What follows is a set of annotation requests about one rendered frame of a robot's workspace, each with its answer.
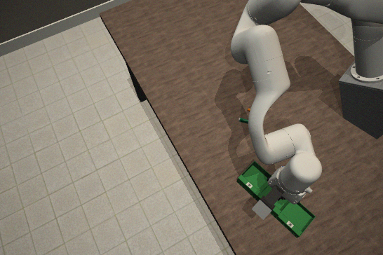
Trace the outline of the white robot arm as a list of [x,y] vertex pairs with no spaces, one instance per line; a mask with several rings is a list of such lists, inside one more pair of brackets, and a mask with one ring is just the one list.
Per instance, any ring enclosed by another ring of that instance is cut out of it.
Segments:
[[290,87],[277,33],[269,25],[290,15],[300,2],[325,6],[351,18],[355,57],[351,76],[362,83],[383,81],[383,0],[247,2],[231,40],[231,54],[238,63],[248,64],[255,86],[248,118],[250,138],[258,159],[265,165],[291,158],[278,180],[281,188],[293,195],[311,193],[310,186],[322,173],[311,135],[303,124],[265,135],[263,123],[269,108]]

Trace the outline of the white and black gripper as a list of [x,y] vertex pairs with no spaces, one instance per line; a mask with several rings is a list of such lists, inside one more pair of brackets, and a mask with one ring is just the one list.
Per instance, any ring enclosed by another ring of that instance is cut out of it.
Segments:
[[[281,190],[283,190],[280,186],[280,183],[279,183],[279,180],[278,180],[278,177],[279,177],[279,174],[281,173],[281,171],[283,170],[285,166],[283,167],[280,167],[278,168],[275,173],[273,173],[273,175],[271,177],[268,177],[267,181],[268,181],[268,185],[273,188],[275,187],[275,185],[277,185]],[[283,190],[284,191],[284,190]],[[285,191],[284,191],[285,192]],[[307,192],[304,192],[304,193],[300,193],[300,194],[296,194],[296,195],[293,195],[293,194],[288,194],[287,192],[285,192],[279,199],[282,199],[282,200],[287,200],[289,201],[290,203],[292,204],[299,204],[300,200],[305,196]]]

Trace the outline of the green aa battery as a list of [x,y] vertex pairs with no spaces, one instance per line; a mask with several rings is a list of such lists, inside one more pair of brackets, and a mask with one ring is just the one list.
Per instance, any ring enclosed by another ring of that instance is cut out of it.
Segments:
[[239,118],[238,119],[239,122],[242,122],[242,123],[247,123],[248,124],[248,120],[244,119],[244,118]]

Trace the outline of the green bin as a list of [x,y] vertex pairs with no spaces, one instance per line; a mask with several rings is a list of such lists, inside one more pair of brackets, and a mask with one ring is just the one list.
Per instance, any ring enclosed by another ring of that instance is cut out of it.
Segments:
[[[237,179],[240,184],[256,201],[271,191],[268,185],[268,177],[271,175],[255,161]],[[314,215],[300,202],[292,204],[280,199],[274,204],[275,208],[270,212],[280,223],[282,223],[296,238],[306,230],[312,222]]]

